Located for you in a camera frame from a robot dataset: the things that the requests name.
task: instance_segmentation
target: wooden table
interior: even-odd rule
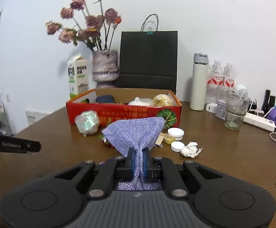
[[[187,102],[183,102],[180,128],[185,131],[184,143],[195,141],[203,148],[194,160],[261,186],[276,200],[276,143],[270,140],[269,132],[248,124],[243,124],[240,131],[232,131],[214,114],[190,110]],[[40,141],[42,149],[35,154],[0,153],[0,199],[27,181],[88,159],[99,163],[119,155],[115,149],[102,146],[97,135],[85,138],[79,134],[77,127],[69,124],[66,108],[31,125],[17,137]],[[167,144],[152,149],[151,155],[171,158],[176,164],[186,159]],[[6,227],[1,218],[0,227]],[[276,228],[276,214],[270,228]]]

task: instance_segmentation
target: white thermos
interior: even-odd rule
[[[193,64],[193,79],[191,87],[190,108],[196,111],[204,109],[205,93],[207,91],[207,74],[209,58],[207,54],[195,53]]]

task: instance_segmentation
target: white wall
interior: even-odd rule
[[[0,28],[0,84],[13,130],[27,126],[25,110],[53,112],[69,98],[66,63],[81,51],[47,36],[45,22],[63,21],[59,12],[70,0],[0,0],[4,8]],[[99,5],[88,0],[90,11]],[[122,15],[113,49],[119,50],[121,31],[140,30],[145,17],[159,15],[160,30],[178,30],[177,95],[189,101],[189,79],[195,52],[207,53],[210,62],[233,63],[236,83],[261,105],[265,89],[276,95],[276,0],[104,0]],[[83,16],[75,17],[83,23]],[[72,21],[63,21],[72,26]]]

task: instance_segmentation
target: milk carton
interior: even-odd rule
[[[71,98],[88,91],[88,61],[81,54],[73,56],[68,62],[69,95]]]

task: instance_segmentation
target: screw head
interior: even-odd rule
[[[184,197],[187,195],[187,192],[184,189],[178,188],[172,191],[172,195],[175,197]]]
[[[89,193],[88,193],[91,197],[101,197],[104,195],[104,191],[102,189],[92,189]]]

